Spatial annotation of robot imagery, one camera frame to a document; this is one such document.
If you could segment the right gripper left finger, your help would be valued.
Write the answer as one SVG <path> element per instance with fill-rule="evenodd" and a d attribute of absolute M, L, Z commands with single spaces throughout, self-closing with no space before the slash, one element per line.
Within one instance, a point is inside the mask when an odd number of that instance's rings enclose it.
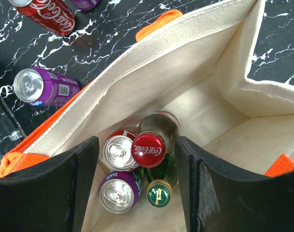
<path fill-rule="evenodd" d="M 79 232 L 99 156 L 92 136 L 0 178 L 0 232 Z"/>

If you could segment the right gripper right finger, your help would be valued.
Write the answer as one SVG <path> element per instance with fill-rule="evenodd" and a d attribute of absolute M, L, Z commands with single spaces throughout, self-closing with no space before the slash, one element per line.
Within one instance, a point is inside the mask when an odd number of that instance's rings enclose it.
<path fill-rule="evenodd" d="M 294 171 L 256 174 L 185 136 L 175 157 L 187 231 L 294 232 Z"/>

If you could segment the green glass bottle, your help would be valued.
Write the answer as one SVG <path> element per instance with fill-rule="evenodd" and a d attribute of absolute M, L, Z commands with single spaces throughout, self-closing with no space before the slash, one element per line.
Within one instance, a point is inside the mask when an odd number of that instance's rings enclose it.
<path fill-rule="evenodd" d="M 164 160 L 152 168 L 144 168 L 144 175 L 148 182 L 147 199 L 157 208 L 169 204 L 173 188 L 178 183 L 175 153 L 165 155 Z"/>

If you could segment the red cola can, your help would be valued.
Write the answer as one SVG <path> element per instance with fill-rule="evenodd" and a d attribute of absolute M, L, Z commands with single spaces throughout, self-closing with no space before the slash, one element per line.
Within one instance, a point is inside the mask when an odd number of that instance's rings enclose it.
<path fill-rule="evenodd" d="M 103 158 L 107 166 L 115 171 L 132 171 L 139 164 L 132 157 L 132 143 L 137 137 L 137 127 L 112 133 L 103 147 Z"/>
<path fill-rule="evenodd" d="M 75 16 L 61 0 L 11 0 L 19 13 L 58 36 L 69 35 L 75 27 Z"/>

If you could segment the glass cola bottle red cap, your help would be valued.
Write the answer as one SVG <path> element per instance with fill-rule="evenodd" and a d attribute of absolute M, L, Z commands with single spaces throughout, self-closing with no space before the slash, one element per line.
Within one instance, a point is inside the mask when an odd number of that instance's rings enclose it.
<path fill-rule="evenodd" d="M 146 116 L 140 122 L 138 135 L 132 143 L 133 159 L 145 168 L 159 165 L 165 155 L 174 150 L 180 132 L 180 123 L 170 112 L 156 111 Z"/>

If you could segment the beige canvas bag orange handles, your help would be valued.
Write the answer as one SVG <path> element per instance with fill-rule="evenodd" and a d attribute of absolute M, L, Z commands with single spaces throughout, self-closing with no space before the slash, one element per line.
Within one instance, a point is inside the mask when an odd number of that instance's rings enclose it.
<path fill-rule="evenodd" d="M 294 0 L 223 0 L 173 20 L 114 60 L 27 151 L 51 158 L 92 136 L 100 150 L 160 109 L 180 136 L 242 169 L 266 176 L 281 152 L 294 159 Z M 166 207 L 142 193 L 117 215 L 99 199 L 107 174 L 99 153 L 81 232 L 188 232 L 179 183 Z"/>

